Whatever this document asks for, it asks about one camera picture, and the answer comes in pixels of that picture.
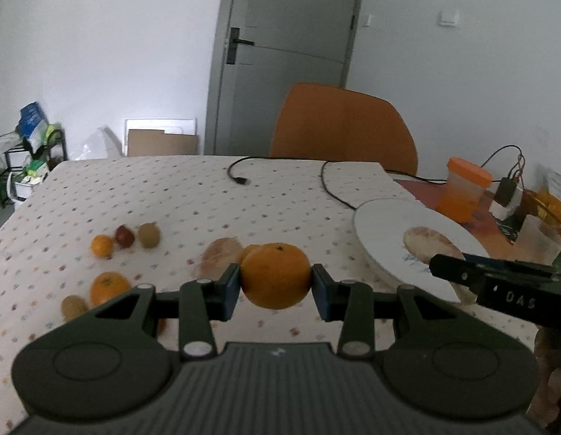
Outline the person's right hand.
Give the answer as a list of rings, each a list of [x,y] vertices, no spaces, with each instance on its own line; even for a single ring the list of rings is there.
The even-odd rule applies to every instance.
[[[540,327],[534,356],[540,382],[526,414],[548,434],[561,434],[561,331]]]

